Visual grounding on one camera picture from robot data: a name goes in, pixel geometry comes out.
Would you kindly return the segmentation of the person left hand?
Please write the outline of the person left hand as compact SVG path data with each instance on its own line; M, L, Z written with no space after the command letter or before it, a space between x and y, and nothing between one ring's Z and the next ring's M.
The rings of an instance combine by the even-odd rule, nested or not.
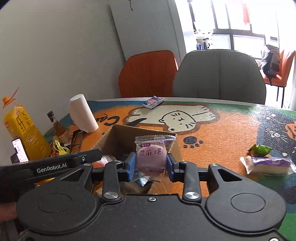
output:
M0 222L10 221L17 218L16 203L1 203L0 204Z

